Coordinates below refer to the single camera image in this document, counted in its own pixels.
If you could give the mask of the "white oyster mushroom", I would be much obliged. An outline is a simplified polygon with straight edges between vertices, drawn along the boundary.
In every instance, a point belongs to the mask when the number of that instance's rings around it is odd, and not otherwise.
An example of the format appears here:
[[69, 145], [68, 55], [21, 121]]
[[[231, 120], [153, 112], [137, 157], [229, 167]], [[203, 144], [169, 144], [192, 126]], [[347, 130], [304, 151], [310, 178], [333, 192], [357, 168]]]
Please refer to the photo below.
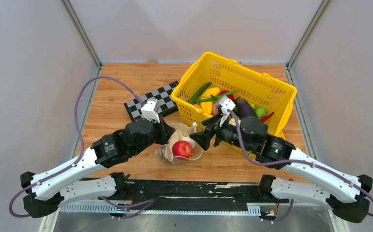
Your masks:
[[170, 126], [175, 129], [175, 132], [172, 134], [169, 140], [170, 149], [178, 141], [187, 141], [192, 148], [195, 148], [196, 142], [190, 138], [190, 134], [197, 132], [196, 122], [194, 122], [191, 126], [184, 123], [172, 123]]

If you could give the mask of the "clear polka dot zip bag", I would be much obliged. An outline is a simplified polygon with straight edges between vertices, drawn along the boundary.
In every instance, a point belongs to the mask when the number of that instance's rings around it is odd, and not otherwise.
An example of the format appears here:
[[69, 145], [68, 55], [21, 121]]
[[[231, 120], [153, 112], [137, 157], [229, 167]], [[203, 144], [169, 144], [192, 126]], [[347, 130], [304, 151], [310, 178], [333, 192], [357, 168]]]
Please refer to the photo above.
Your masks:
[[177, 164], [181, 161], [196, 161], [203, 155], [203, 149], [196, 141], [190, 138], [197, 132], [197, 123], [191, 126], [184, 123], [172, 123], [175, 132], [169, 138], [167, 144], [155, 150], [155, 155], [162, 161]]

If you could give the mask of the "red apple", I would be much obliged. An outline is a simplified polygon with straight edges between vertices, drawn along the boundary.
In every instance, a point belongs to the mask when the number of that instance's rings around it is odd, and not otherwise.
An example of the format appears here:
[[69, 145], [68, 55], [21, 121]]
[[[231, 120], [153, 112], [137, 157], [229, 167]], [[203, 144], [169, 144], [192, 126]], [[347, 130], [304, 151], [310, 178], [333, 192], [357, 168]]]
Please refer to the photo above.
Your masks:
[[188, 141], [179, 140], [172, 146], [172, 153], [174, 157], [190, 158], [193, 148]]

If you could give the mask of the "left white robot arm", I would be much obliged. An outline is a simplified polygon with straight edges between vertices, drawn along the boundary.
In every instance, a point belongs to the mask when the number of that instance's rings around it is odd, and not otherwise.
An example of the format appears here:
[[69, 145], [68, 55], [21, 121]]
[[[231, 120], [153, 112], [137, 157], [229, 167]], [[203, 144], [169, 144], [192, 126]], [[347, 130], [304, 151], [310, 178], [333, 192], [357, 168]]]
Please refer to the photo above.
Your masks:
[[93, 180], [84, 178], [127, 162], [152, 144], [167, 144], [175, 131], [162, 118], [159, 121], [141, 118], [124, 129], [104, 135], [82, 156], [52, 170], [40, 174], [23, 173], [20, 181], [27, 194], [23, 198], [24, 209], [32, 218], [41, 218], [66, 204], [88, 198], [125, 199], [130, 189], [128, 176], [124, 173], [112, 173]]

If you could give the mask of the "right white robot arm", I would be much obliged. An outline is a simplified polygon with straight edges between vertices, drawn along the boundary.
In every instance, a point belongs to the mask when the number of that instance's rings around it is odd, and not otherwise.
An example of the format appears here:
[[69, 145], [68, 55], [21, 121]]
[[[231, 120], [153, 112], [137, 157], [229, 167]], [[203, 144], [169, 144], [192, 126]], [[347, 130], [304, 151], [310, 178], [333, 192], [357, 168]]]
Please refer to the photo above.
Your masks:
[[222, 123], [222, 119], [222, 115], [217, 115], [203, 121], [204, 131], [189, 137], [204, 150], [208, 150], [214, 137], [215, 146], [226, 142], [241, 147], [244, 155], [255, 154], [255, 160], [248, 158], [255, 165], [283, 170], [309, 180], [305, 184], [265, 174], [257, 187], [257, 195], [262, 201], [275, 198], [309, 202], [330, 209], [334, 215], [353, 223], [361, 223], [369, 215], [371, 177], [348, 175], [324, 165], [292, 143], [270, 135], [268, 126], [255, 116], [247, 116], [235, 125]]

